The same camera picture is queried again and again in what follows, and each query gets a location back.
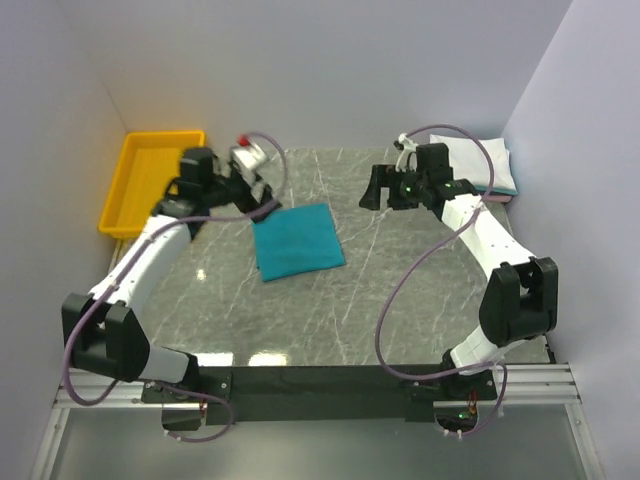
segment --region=white wall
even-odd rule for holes
[[[60,379],[60,306],[108,265],[96,225],[124,135],[45,0],[0,2],[1,477],[26,478]]]
[[[125,125],[388,146],[497,135],[570,0],[58,0]]]
[[[557,332],[608,478],[640,477],[640,4],[575,0],[506,129],[517,235],[558,262]]]

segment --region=teal cloth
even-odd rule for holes
[[[326,203],[273,212],[253,234],[263,282],[345,264]]]

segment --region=white cloth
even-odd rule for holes
[[[486,190],[489,185],[489,166],[482,151],[473,141],[467,138],[431,135],[429,143],[444,143],[449,147],[449,164],[453,167],[453,178],[466,178],[475,187]],[[487,149],[493,162],[495,172],[493,191],[517,195],[518,191],[509,166],[509,150],[504,145],[504,138],[480,140],[480,143]]]

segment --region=red object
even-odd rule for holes
[[[246,135],[240,135],[238,137],[238,145],[240,145],[241,147],[248,147],[249,145],[251,145],[251,142],[249,141],[249,137],[247,137]]]

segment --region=yellow plastic bin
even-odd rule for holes
[[[120,152],[98,230],[114,238],[137,237],[169,181],[178,176],[184,149],[207,142],[200,130],[132,132]]]

